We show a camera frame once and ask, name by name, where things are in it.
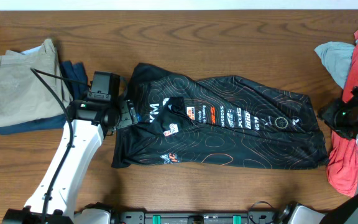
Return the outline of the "black printed cycling jersey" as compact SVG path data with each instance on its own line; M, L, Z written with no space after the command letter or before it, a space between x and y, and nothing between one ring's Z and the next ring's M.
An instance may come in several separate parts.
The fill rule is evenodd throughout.
M297 170L329 162L307 95L239 76L193 80L140 63L126 98L138 122L117 131L114 168L198 162Z

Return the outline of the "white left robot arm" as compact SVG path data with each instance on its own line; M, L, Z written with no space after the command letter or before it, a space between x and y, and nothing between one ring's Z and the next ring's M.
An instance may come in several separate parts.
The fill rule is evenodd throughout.
M67 109L62 140L41 183L21 210L8 209L10 223L115 223L113 210L102 203L76 213L79 189L106 133L138 122L131 100L72 101Z

